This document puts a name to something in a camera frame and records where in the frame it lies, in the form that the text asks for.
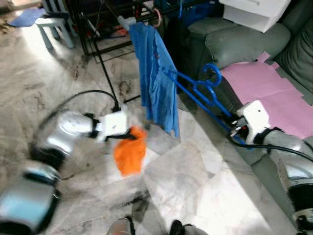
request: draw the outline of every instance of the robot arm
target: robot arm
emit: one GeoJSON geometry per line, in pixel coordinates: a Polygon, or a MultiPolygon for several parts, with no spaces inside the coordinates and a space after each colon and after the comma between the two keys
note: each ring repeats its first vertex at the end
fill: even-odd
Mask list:
{"type": "Polygon", "coordinates": [[[125,109],[94,120],[77,111],[60,114],[44,143],[33,146],[22,175],[0,195],[0,233],[37,234],[44,230],[56,209],[60,169],[81,138],[104,141],[128,131],[125,109]]]}
{"type": "Polygon", "coordinates": [[[246,126],[247,146],[254,148],[261,144],[268,149],[278,146],[296,151],[292,153],[272,148],[269,155],[276,164],[283,188],[293,204],[293,219],[298,230],[303,234],[313,234],[313,148],[296,136],[277,129],[270,130],[268,114],[258,100],[243,106],[237,115],[240,119],[234,122],[232,135],[246,126]]]}

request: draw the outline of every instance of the sofa cushion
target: sofa cushion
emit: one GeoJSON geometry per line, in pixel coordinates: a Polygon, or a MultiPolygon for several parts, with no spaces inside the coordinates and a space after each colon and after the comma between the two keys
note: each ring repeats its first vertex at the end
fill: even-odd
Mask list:
{"type": "Polygon", "coordinates": [[[190,36],[193,38],[205,39],[207,34],[226,28],[238,26],[237,24],[224,20],[220,17],[204,18],[196,21],[188,27],[190,36]]]}
{"type": "Polygon", "coordinates": [[[295,80],[313,93],[313,18],[275,60],[295,80]]]}
{"type": "Polygon", "coordinates": [[[266,33],[239,25],[209,33],[205,45],[213,61],[219,68],[223,68],[236,62],[254,61],[263,51],[274,58],[289,39],[289,30],[280,23],[266,33]]]}
{"type": "Polygon", "coordinates": [[[289,4],[282,17],[282,23],[290,30],[292,35],[295,36],[312,16],[313,1],[297,0],[289,4]]]}

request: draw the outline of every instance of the white plastic stool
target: white plastic stool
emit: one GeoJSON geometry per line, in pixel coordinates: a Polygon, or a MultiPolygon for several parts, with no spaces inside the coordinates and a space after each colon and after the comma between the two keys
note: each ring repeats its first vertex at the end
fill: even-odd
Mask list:
{"type": "Polygon", "coordinates": [[[65,19],[62,18],[38,18],[35,21],[35,24],[38,26],[41,36],[43,37],[45,46],[47,49],[52,49],[53,46],[47,36],[47,34],[45,33],[45,30],[43,29],[43,27],[50,27],[52,35],[54,38],[59,39],[60,35],[58,33],[58,31],[56,30],[56,27],[60,27],[65,43],[67,45],[68,48],[73,48],[74,47],[74,43],[72,41],[72,39],[70,38],[70,35],[67,31],[67,29],[65,28],[65,19]]]}

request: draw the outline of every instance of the sofa armrest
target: sofa armrest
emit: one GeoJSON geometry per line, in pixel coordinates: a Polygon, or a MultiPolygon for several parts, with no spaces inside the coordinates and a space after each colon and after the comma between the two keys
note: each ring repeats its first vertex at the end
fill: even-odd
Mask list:
{"type": "Polygon", "coordinates": [[[263,51],[274,58],[290,39],[289,30],[280,23],[266,33],[236,26],[209,33],[205,46],[219,68],[241,61],[254,61],[263,51]]]}

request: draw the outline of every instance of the gray sofa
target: gray sofa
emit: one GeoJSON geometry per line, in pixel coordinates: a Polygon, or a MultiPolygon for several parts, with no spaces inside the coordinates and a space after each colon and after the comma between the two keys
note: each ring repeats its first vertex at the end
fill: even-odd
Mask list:
{"type": "MultiPolygon", "coordinates": [[[[280,65],[277,70],[280,76],[287,78],[304,95],[305,101],[313,105],[313,1],[293,3],[280,23],[266,33],[221,18],[195,22],[188,27],[187,46],[182,50],[186,53],[183,55],[184,72],[203,80],[205,63],[214,62],[223,68],[235,62],[254,61],[266,51],[271,55],[267,63],[276,61],[280,65]]],[[[226,81],[215,91],[228,110],[234,112],[242,106],[226,81]]],[[[313,145],[313,137],[306,141],[313,145]]],[[[274,162],[261,150],[236,150],[291,219],[293,208],[281,186],[274,162]]]]}

